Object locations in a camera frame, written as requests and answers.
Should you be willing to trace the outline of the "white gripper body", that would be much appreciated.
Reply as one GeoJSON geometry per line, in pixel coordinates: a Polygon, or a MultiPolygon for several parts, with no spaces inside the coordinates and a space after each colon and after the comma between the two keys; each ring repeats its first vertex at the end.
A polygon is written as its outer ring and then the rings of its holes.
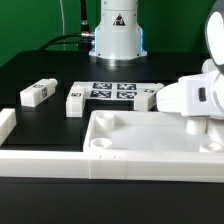
{"type": "Polygon", "coordinates": [[[212,71],[181,77],[177,83],[159,90],[156,101],[160,112],[224,118],[224,75],[212,71]]]}

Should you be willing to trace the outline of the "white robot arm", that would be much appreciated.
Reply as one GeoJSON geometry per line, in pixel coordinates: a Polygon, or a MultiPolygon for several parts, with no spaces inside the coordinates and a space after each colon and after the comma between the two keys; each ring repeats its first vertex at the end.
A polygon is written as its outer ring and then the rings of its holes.
{"type": "MultiPolygon", "coordinates": [[[[101,21],[95,28],[94,62],[111,66],[147,56],[137,22],[138,0],[101,0],[101,21]]],[[[206,21],[210,58],[198,75],[183,76],[157,92],[157,109],[186,117],[224,119],[224,0],[216,0],[206,21]]]]}

